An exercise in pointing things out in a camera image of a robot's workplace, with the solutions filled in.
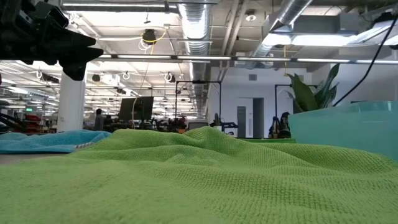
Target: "white column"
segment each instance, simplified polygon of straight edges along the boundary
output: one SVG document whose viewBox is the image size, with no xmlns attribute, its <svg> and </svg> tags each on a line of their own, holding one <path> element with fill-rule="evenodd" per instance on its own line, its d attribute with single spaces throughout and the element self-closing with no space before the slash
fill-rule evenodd
<svg viewBox="0 0 398 224">
<path fill-rule="evenodd" d="M 57 132 L 83 129 L 86 77 L 73 81 L 62 72 Z"/>
</svg>

